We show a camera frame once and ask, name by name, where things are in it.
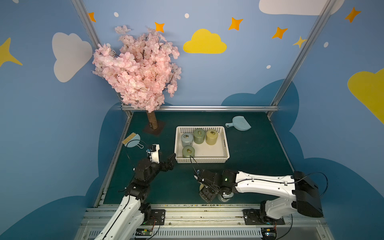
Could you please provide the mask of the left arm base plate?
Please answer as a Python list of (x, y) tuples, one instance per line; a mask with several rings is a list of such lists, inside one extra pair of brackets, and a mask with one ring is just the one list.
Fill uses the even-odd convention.
[(145, 213), (143, 226), (163, 226), (165, 224), (166, 210), (152, 209), (151, 212)]

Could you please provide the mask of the dark green tea canister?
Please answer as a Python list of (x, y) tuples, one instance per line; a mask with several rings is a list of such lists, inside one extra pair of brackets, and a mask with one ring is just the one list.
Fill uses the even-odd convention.
[(194, 158), (195, 157), (195, 148), (192, 146), (185, 146), (182, 150), (183, 158)]

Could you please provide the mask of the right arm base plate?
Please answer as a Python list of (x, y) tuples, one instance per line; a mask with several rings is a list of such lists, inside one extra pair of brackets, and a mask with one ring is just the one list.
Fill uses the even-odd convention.
[(244, 209), (243, 218), (246, 225), (285, 225), (283, 218), (275, 220), (268, 217), (261, 217), (259, 209)]

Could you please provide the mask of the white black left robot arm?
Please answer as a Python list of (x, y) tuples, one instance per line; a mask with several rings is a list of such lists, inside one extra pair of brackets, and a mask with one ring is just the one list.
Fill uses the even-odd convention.
[(170, 155), (165, 162), (142, 159), (135, 168), (135, 174), (125, 189), (124, 197), (97, 240), (129, 240), (136, 229), (151, 219), (151, 204), (146, 202), (150, 184), (159, 172), (174, 169), (176, 154)]

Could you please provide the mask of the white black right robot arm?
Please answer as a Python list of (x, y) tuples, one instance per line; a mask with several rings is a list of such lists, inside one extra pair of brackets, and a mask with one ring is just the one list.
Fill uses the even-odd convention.
[(221, 174), (209, 170), (196, 170), (195, 179), (200, 183), (201, 198), (210, 203), (219, 197), (226, 203), (234, 194), (257, 193), (275, 196), (274, 200), (260, 203), (263, 222), (278, 220), (298, 212), (311, 217), (324, 216), (318, 185), (303, 172), (287, 176), (262, 176), (242, 171), (225, 170)]

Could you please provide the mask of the white perforated plastic basket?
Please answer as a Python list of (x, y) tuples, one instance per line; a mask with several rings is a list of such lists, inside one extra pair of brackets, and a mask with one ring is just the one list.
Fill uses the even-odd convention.
[(216, 131), (217, 132), (217, 141), (214, 145), (209, 145), (206, 142), (206, 139), (201, 144), (193, 143), (192, 147), (194, 148), (194, 159), (199, 164), (221, 164), (225, 163), (230, 158), (230, 152), (227, 142), (226, 131), (223, 126), (178, 126), (176, 128), (175, 136), (175, 154), (176, 160), (179, 164), (189, 164), (190, 157), (183, 156), (183, 145), (182, 145), (182, 135), (191, 134), (193, 139), (193, 133), (196, 129), (199, 129), (201, 132), (205, 132), (205, 137), (207, 133)]

